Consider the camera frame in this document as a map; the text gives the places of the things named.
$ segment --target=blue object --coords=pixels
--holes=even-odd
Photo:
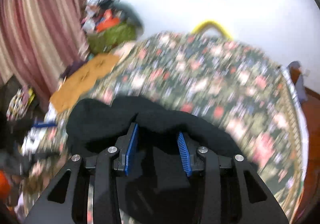
[[[190,177],[192,175],[191,163],[190,163],[190,154],[184,140],[183,134],[180,132],[178,136],[178,148],[180,152],[180,157],[182,161],[182,166],[187,176]]]
[[[124,173],[126,176],[129,174],[130,167],[132,166],[132,161],[134,154],[137,150],[137,143],[138,143],[138,124],[134,126],[134,130],[130,139],[129,147],[127,153],[125,155],[125,167]]]
[[[43,127],[55,127],[57,124],[54,121],[50,122],[35,122],[32,127],[43,128]]]

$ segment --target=mattress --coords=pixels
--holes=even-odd
[[[121,47],[112,52],[121,54]],[[111,104],[116,95],[143,95],[225,129],[258,164],[258,174],[292,221],[305,178],[308,132],[288,71],[261,50],[205,35],[159,33],[138,42],[80,99]],[[39,151],[55,150],[62,156],[40,162],[40,174],[24,183],[26,213],[45,188],[44,179],[47,183],[70,156],[65,130],[69,113],[59,114],[54,136],[48,133],[40,142]],[[91,209],[89,203],[88,220]],[[121,211],[121,216],[123,223],[138,223],[128,213]]]

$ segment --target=pink curtain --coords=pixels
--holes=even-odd
[[[88,48],[80,21],[86,0],[0,0],[0,82],[14,74],[42,105],[59,75]]]

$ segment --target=yellow handle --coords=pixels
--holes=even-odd
[[[233,39],[232,36],[228,33],[228,31],[220,25],[218,22],[214,20],[205,20],[198,24],[192,31],[193,34],[199,34],[203,32],[203,30],[207,30],[208,27],[214,27],[216,28],[225,38],[227,39]]]

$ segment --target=black cloth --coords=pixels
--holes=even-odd
[[[0,113],[0,170],[7,174],[28,176],[31,167],[38,161],[49,156],[57,155],[55,152],[36,153],[23,156],[18,145],[23,144],[26,133],[31,129],[33,119],[22,118],[16,121],[7,121]]]
[[[64,72],[60,75],[61,79],[69,78],[73,75],[76,71],[78,71],[87,61],[74,61],[71,65],[68,65]]]
[[[98,154],[139,126],[137,152],[128,177],[117,177],[120,209],[142,224],[188,224],[196,207],[197,180],[182,168],[177,133],[187,132],[218,155],[242,154],[231,136],[202,118],[168,111],[142,97],[117,97],[112,106],[83,99],[67,123],[67,146],[83,157]]]

